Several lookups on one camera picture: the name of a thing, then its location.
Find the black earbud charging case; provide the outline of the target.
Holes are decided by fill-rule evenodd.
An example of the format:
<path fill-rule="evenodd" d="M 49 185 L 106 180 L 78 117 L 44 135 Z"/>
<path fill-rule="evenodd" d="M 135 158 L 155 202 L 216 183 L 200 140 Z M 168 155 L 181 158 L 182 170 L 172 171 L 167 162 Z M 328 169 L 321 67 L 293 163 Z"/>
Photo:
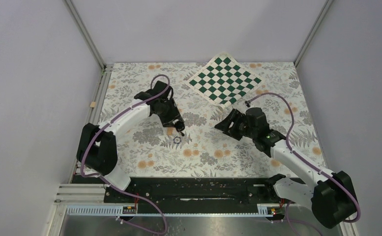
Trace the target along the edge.
<path fill-rule="evenodd" d="M 176 123 L 174 124 L 174 127 L 175 127 L 176 131 L 177 131 L 182 137 L 185 136 L 185 134 L 184 134 L 185 124 L 184 124 L 183 121 L 181 121 L 181 120 L 177 120 Z"/>

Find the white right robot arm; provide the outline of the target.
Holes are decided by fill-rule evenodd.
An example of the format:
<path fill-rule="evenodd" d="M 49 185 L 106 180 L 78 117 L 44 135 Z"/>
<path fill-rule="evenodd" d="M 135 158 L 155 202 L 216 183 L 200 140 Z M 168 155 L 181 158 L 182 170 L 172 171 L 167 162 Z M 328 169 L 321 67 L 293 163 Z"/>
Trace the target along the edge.
<path fill-rule="evenodd" d="M 288 138 L 271 129 L 261 108 L 249 108 L 245 113 L 233 109 L 215 129 L 241 140 L 251 139 L 257 150 L 289 168 L 303 183 L 282 174 L 268 179 L 264 189 L 265 198 L 272 203 L 280 199 L 290 200 L 312 211 L 315 218 L 326 228 L 333 228 L 359 214 L 358 202 L 350 176 L 335 173 L 318 166 L 290 146 Z"/>

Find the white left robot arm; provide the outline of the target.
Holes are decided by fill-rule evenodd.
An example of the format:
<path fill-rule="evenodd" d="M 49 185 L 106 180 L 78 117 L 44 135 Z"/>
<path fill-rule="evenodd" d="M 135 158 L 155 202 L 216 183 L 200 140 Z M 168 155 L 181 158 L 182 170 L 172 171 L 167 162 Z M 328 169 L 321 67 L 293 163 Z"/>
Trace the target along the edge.
<path fill-rule="evenodd" d="M 131 105 L 99 125 L 87 123 L 81 132 L 77 160 L 81 167 L 94 171 L 91 177 L 102 177 L 116 189 L 116 196 L 123 202 L 134 198 L 135 189 L 130 176 L 118 165 L 117 142 L 142 120 L 156 115 L 163 127 L 175 128 L 184 135 L 185 124 L 173 98 L 169 83 L 157 81 L 151 88 L 137 93 Z"/>

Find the small wooden block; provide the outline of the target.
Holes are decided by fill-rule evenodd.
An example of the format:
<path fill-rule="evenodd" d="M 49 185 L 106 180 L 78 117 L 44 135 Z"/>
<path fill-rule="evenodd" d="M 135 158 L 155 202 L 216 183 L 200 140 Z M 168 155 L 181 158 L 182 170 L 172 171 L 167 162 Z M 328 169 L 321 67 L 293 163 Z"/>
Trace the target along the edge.
<path fill-rule="evenodd" d="M 174 129 L 172 127 L 167 128 L 167 135 L 171 136 L 173 134 Z"/>

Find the blue poker chip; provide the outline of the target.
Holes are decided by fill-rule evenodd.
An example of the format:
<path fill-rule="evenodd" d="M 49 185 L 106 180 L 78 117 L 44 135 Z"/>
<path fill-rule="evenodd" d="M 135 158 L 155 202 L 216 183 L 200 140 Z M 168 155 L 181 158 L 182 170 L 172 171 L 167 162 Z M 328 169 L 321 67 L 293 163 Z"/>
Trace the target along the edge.
<path fill-rule="evenodd" d="M 173 139 L 174 144 L 180 144 L 181 143 L 181 137 L 175 137 Z"/>

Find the floral table mat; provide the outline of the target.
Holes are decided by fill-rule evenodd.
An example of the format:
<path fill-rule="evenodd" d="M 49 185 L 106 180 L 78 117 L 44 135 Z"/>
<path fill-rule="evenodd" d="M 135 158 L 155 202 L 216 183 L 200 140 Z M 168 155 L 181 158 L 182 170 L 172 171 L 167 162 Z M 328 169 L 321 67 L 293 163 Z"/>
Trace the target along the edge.
<path fill-rule="evenodd" d="M 244 63 L 260 75 L 258 89 L 245 95 L 234 108 L 246 111 L 245 100 L 265 112 L 272 129 L 290 132 L 290 142 L 303 156 L 325 163 L 313 121 L 291 62 Z M 237 141 L 214 126 L 231 111 L 216 107 L 195 93 L 187 80 L 202 63 L 117 63 L 103 102 L 100 121 L 106 121 L 131 104 L 133 96 L 149 89 L 152 78 L 170 78 L 174 99 L 185 121 L 185 136 L 167 135 L 157 116 L 135 125 L 118 141 L 119 166 L 132 177 L 271 177 L 292 172 L 279 161 L 259 152 L 251 139 Z M 181 137 L 180 144 L 173 139 Z"/>

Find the green white chessboard mat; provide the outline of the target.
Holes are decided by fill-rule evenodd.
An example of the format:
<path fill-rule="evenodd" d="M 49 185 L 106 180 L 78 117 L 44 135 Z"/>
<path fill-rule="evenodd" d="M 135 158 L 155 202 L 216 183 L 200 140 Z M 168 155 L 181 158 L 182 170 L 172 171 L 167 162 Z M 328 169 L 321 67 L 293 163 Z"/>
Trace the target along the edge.
<path fill-rule="evenodd" d="M 237 62 L 230 54 L 214 56 L 187 80 L 187 85 L 214 106 L 228 108 L 262 83 L 259 74 Z"/>

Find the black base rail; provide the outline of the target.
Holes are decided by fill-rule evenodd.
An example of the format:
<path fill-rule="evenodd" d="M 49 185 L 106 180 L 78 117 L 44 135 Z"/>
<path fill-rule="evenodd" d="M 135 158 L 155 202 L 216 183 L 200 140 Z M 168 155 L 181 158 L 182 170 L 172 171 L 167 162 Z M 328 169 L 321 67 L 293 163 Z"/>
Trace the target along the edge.
<path fill-rule="evenodd" d="M 106 189 L 107 204 L 132 204 L 139 213 L 254 213 L 257 204 L 279 207 L 287 199 L 274 196 L 267 178 L 133 177 L 125 190 Z"/>

